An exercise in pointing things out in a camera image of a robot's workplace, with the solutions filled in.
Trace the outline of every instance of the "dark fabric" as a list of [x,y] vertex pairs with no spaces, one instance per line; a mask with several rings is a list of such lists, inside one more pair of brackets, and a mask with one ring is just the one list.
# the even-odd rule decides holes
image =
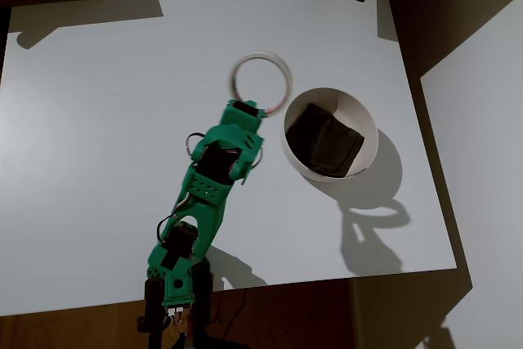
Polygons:
[[364,143],[357,131],[314,104],[307,106],[286,137],[301,163],[329,177],[345,177]]

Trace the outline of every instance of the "white table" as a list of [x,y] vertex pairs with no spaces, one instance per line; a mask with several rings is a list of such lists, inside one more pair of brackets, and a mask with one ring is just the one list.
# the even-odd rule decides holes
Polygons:
[[[217,288],[455,268],[400,48],[377,37],[376,0],[159,2],[163,17],[64,27],[29,50],[9,35],[0,314],[143,297],[156,224],[190,163],[184,140],[217,123],[230,67],[260,49],[288,62],[293,96],[335,87],[360,99],[380,150],[357,178],[313,185],[284,157],[284,114],[264,121],[263,161],[233,189],[209,252]],[[263,105],[283,82],[252,62],[239,83]]]

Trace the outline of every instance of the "robotic arm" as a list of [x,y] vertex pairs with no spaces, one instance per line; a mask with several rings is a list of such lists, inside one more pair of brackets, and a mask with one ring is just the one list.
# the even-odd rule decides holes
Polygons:
[[[252,101],[243,102],[236,90],[235,75],[239,67],[251,59],[271,61],[284,73],[286,93],[281,103],[272,109],[260,110]],[[284,105],[291,84],[287,65],[270,52],[245,56],[233,68],[230,90],[234,100],[227,103],[220,123],[208,130],[190,154],[192,163],[177,202],[171,214],[157,227],[158,243],[148,259],[145,316],[138,320],[138,330],[150,333],[150,348],[161,347],[162,331],[170,321],[164,322],[166,310],[188,308],[194,303],[197,271],[203,269],[208,273],[205,255],[220,229],[227,195],[235,181],[243,179],[245,183],[256,167],[254,161],[261,153],[263,143],[257,130],[263,118]],[[188,216],[195,218],[198,226],[182,221]],[[164,221],[167,224],[160,230]]]

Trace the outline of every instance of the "white wall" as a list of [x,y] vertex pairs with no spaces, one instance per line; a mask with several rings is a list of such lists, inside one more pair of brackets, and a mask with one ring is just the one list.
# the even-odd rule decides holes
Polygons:
[[522,347],[523,0],[422,85],[473,284],[444,326],[458,349]]

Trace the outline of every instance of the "white ring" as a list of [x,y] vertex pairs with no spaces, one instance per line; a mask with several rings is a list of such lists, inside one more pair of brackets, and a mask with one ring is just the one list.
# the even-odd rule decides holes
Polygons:
[[246,56],[242,57],[240,60],[238,60],[238,62],[236,62],[235,66],[231,70],[230,76],[229,76],[229,91],[235,100],[244,101],[242,99],[242,97],[239,95],[238,88],[236,87],[236,74],[238,73],[239,67],[243,63],[245,63],[249,60],[254,60],[254,59],[268,60],[270,63],[272,63],[273,65],[278,67],[279,70],[283,73],[283,75],[285,77],[284,98],[282,99],[282,101],[279,104],[273,106],[272,108],[269,108],[268,110],[264,110],[267,117],[269,117],[269,116],[275,114],[276,112],[278,112],[279,110],[281,110],[283,108],[283,106],[285,105],[285,103],[287,102],[288,98],[290,97],[291,90],[293,89],[293,75],[291,74],[291,71],[290,71],[290,69],[288,69],[288,66],[284,62],[284,60],[281,57],[279,57],[278,55],[276,55],[275,53],[267,52],[267,51],[259,51],[259,52],[253,52],[249,55],[246,55]]

